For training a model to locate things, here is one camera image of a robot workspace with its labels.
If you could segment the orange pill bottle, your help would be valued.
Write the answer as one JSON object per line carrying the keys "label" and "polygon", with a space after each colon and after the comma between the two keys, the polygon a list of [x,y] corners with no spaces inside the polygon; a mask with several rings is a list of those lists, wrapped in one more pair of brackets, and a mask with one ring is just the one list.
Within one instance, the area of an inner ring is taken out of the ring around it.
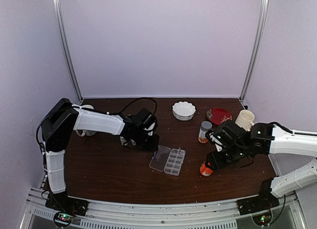
{"label": "orange pill bottle", "polygon": [[205,161],[200,167],[200,174],[202,176],[210,176],[211,174],[213,174],[211,164]]}

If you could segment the clear plastic pill organizer box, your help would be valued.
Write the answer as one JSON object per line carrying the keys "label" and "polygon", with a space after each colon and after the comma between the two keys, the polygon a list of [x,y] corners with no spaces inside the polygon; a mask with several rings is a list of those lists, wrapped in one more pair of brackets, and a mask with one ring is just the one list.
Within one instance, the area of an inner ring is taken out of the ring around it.
{"label": "clear plastic pill organizer box", "polygon": [[155,151],[149,168],[167,175],[179,176],[185,156],[186,151],[181,148],[172,149],[158,145],[158,150]]}

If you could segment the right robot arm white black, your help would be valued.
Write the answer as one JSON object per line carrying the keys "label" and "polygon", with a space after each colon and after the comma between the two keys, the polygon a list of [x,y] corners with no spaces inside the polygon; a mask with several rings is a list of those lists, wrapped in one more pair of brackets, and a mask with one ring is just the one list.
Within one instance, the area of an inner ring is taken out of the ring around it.
{"label": "right robot arm white black", "polygon": [[264,210],[285,194],[317,181],[317,134],[290,130],[278,122],[256,123],[249,131],[228,120],[215,131],[206,133],[216,150],[207,154],[203,167],[215,172],[256,155],[293,154],[310,156],[312,160],[286,175],[266,180],[268,189],[254,198],[254,206]]}

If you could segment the small white pill bottle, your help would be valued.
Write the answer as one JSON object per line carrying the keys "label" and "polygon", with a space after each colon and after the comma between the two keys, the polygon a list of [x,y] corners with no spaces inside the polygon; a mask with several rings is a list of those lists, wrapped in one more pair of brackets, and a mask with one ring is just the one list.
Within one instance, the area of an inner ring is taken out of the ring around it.
{"label": "small white pill bottle", "polygon": [[121,136],[120,136],[120,142],[121,142],[121,145],[124,146],[124,147],[128,146],[128,144],[129,144],[129,141],[126,140],[124,137],[121,137]]}

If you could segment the amber bottle with grey cap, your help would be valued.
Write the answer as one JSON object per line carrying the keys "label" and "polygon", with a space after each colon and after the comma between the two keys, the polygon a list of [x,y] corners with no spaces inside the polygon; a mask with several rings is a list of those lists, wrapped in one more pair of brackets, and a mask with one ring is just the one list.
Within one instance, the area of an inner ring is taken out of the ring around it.
{"label": "amber bottle with grey cap", "polygon": [[208,139],[206,138],[206,133],[212,129],[212,123],[209,121],[203,121],[200,126],[198,141],[202,144],[208,143]]}

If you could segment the red floral plate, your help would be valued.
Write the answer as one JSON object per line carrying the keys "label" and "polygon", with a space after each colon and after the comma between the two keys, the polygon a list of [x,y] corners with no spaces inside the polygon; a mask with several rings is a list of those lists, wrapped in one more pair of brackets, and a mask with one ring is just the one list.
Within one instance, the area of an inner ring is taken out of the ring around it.
{"label": "red floral plate", "polygon": [[214,125],[221,125],[227,120],[232,120],[231,113],[223,108],[211,108],[207,110],[206,117]]}

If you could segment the white scalloped bowl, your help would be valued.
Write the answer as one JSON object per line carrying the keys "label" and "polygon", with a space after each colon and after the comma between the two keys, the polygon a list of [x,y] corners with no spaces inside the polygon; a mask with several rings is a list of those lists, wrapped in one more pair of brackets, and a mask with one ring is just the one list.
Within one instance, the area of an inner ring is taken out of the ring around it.
{"label": "white scalloped bowl", "polygon": [[191,120],[196,112],[196,107],[187,101],[180,101],[172,106],[172,113],[177,120]]}

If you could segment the cream ceramic mug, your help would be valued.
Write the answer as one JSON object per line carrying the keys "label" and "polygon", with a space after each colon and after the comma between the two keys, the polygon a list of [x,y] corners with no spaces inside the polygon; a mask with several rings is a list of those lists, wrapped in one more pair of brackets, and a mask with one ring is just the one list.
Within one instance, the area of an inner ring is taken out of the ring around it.
{"label": "cream ceramic mug", "polygon": [[249,110],[241,110],[235,123],[246,131],[250,131],[254,124],[255,115]]}

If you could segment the floral mug with orange liquid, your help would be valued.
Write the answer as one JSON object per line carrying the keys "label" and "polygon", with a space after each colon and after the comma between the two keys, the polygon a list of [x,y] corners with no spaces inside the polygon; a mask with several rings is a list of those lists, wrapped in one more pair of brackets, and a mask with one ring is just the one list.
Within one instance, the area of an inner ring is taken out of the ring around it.
{"label": "floral mug with orange liquid", "polygon": [[[82,105],[81,107],[88,108],[89,110],[94,109],[94,107],[92,105]],[[93,136],[97,133],[96,131],[89,131],[89,130],[75,130],[75,132],[80,137]]]}

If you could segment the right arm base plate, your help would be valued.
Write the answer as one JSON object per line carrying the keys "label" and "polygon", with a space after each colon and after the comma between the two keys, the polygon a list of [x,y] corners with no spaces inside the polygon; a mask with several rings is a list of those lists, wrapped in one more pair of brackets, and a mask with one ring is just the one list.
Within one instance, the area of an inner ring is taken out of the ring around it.
{"label": "right arm base plate", "polygon": [[273,222],[272,209],[279,206],[279,200],[270,196],[255,196],[237,200],[239,214],[252,216],[253,222],[260,227],[269,226]]}

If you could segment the front aluminium rail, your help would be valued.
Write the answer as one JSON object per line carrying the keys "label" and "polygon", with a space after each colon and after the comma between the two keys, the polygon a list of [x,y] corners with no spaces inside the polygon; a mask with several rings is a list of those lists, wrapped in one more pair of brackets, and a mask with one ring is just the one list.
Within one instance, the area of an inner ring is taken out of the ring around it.
{"label": "front aluminium rail", "polygon": [[[53,222],[56,210],[45,207],[41,188],[31,187],[23,207],[18,229],[57,229]],[[261,211],[241,215],[237,200],[222,200],[190,204],[124,204],[89,200],[85,216],[76,216],[66,229],[308,229],[303,210],[295,193],[286,196],[283,206],[272,208],[273,221],[269,227],[256,225]]]}

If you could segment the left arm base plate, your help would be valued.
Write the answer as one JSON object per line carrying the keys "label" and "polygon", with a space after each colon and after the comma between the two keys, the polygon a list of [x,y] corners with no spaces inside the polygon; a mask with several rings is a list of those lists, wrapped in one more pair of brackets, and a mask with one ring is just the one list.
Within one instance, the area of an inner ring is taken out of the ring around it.
{"label": "left arm base plate", "polygon": [[49,194],[45,206],[55,210],[53,222],[57,227],[65,228],[72,224],[77,216],[85,216],[88,210],[87,200]]}

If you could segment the left aluminium frame post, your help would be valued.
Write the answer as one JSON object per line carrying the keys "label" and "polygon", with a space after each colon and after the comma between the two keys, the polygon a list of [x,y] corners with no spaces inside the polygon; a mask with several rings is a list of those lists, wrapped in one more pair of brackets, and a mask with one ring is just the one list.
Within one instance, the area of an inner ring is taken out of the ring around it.
{"label": "left aluminium frame post", "polygon": [[82,93],[80,91],[79,83],[75,74],[72,58],[71,58],[71,53],[67,41],[67,36],[66,36],[66,31],[65,31],[65,26],[64,26],[64,21],[63,21],[63,15],[62,15],[62,8],[61,8],[61,3],[60,0],[53,0],[53,7],[56,15],[56,20],[57,20],[57,25],[59,29],[59,35],[61,39],[61,45],[62,45],[62,50],[66,62],[66,67],[67,71],[70,75],[70,80],[71,84],[74,88],[77,102],[82,103],[84,98],[82,96]]}

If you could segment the aluminium frame post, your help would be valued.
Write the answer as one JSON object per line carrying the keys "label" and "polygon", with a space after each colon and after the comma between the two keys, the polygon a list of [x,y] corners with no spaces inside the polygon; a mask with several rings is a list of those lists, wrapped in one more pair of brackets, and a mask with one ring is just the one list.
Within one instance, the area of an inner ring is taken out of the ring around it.
{"label": "aluminium frame post", "polygon": [[247,95],[247,91],[248,91],[248,88],[249,88],[250,83],[251,83],[252,74],[254,72],[254,69],[256,66],[256,61],[257,61],[258,54],[260,51],[261,41],[263,38],[266,19],[267,19],[268,8],[269,8],[269,0],[261,0],[258,24],[257,24],[253,49],[252,49],[252,53],[251,53],[251,58],[249,61],[245,81],[244,81],[244,84],[242,87],[242,91],[241,91],[241,94],[239,97],[239,100],[242,103],[242,105],[247,105],[246,104],[246,95]]}
{"label": "aluminium frame post", "polygon": [[53,7],[56,15],[56,20],[57,20],[57,25],[59,29],[59,35],[61,39],[61,45],[62,45],[62,50],[66,62],[66,67],[67,71],[70,75],[70,80],[71,84],[74,88],[77,102],[82,103],[84,98],[82,96],[82,93],[80,91],[79,83],[75,74],[72,58],[71,58],[71,53],[67,41],[67,36],[66,36],[66,31],[65,31],[65,26],[64,26],[64,21],[63,21],[63,15],[62,15],[62,8],[61,8],[61,3],[60,0],[53,0]]}

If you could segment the right aluminium frame post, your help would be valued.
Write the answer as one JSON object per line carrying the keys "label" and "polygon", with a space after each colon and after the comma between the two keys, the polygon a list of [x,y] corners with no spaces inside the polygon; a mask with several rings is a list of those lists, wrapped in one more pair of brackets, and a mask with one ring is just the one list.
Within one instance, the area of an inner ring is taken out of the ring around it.
{"label": "right aluminium frame post", "polygon": [[260,51],[261,41],[263,38],[266,19],[267,19],[268,8],[269,8],[269,0],[261,0],[258,24],[257,24],[253,49],[252,49],[252,53],[251,53],[251,58],[249,61],[245,81],[244,81],[244,84],[242,87],[242,91],[241,91],[241,94],[239,97],[239,100],[242,103],[242,105],[247,105],[246,104],[246,95],[247,95],[247,91],[248,91],[248,88],[249,88],[250,83],[251,83],[252,74],[254,72],[254,69],[256,66],[256,61],[257,61],[258,54]]}

